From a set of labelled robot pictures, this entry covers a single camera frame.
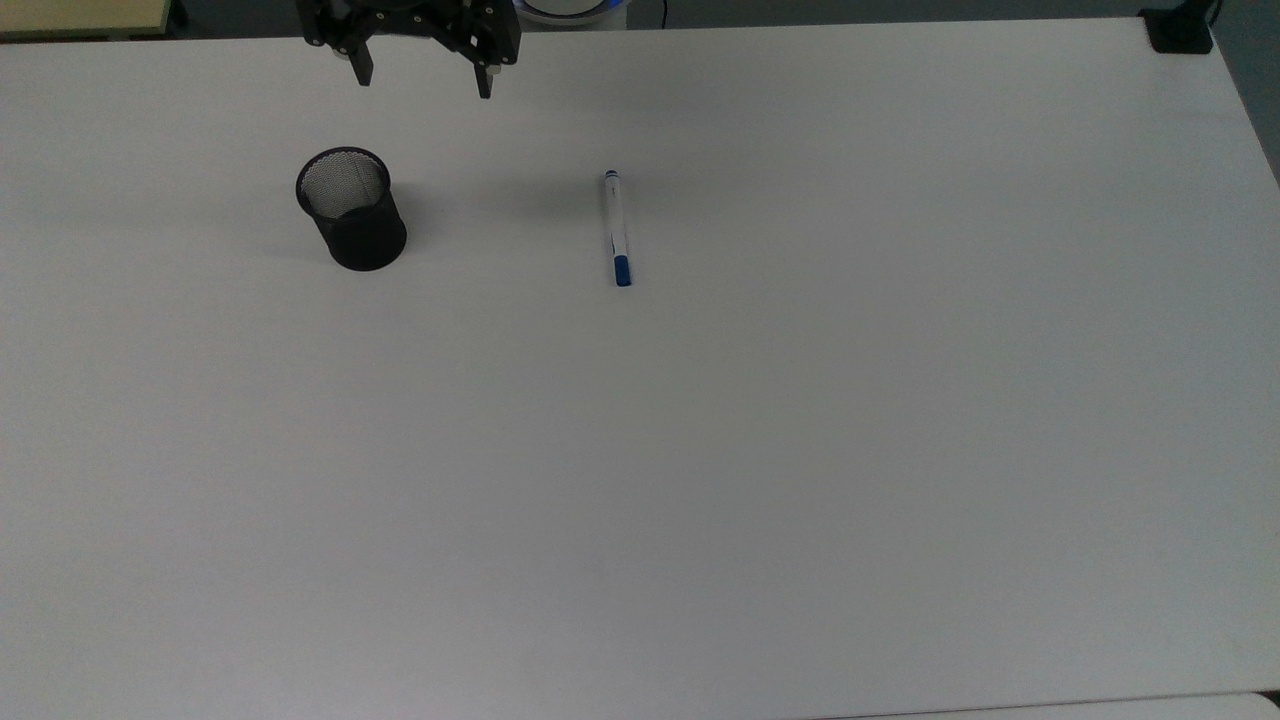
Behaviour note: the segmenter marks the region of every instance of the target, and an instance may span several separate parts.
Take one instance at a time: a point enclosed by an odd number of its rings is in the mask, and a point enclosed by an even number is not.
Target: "marker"
[[[618,287],[631,284],[631,261],[627,259],[627,228],[622,222],[622,182],[617,170],[604,173],[604,217],[609,222],[609,246],[613,247],[613,279]]]

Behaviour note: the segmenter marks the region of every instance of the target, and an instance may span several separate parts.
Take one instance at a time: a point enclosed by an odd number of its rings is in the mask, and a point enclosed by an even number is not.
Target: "black clamp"
[[[1206,20],[1210,9],[1213,17]],[[1208,55],[1213,36],[1208,28],[1217,20],[1222,0],[1187,0],[1172,10],[1146,9],[1138,15],[1147,23],[1147,37],[1156,53],[1172,55]]]
[[[480,97],[493,94],[493,77],[516,63],[520,19],[512,0],[348,0],[351,9],[334,15],[333,0],[296,0],[302,37],[328,45],[351,60],[360,85],[374,77],[366,45],[378,32],[430,37],[471,61]]]

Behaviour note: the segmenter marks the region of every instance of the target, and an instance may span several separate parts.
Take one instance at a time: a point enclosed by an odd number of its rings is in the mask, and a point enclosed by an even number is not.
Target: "black mesh pen holder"
[[[343,268],[385,268],[404,250],[408,233],[392,199],[392,176],[372,152],[325,150],[302,167],[297,193]]]

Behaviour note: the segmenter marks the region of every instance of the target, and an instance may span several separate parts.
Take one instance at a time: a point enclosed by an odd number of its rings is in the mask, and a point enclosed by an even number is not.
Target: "floor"
[[[668,28],[924,20],[1133,17],[1178,0],[667,0]],[[184,0],[182,37],[300,35],[288,0]],[[627,24],[657,28],[663,0],[632,0]],[[1213,28],[1253,127],[1280,179],[1280,0],[1225,0]]]

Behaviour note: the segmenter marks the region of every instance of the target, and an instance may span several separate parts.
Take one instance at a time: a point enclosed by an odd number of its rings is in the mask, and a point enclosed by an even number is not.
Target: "white table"
[[[1280,192],[1221,56],[534,35],[481,101],[371,50],[0,47],[0,715],[1280,687]],[[412,233],[372,274],[292,195],[347,143]]]

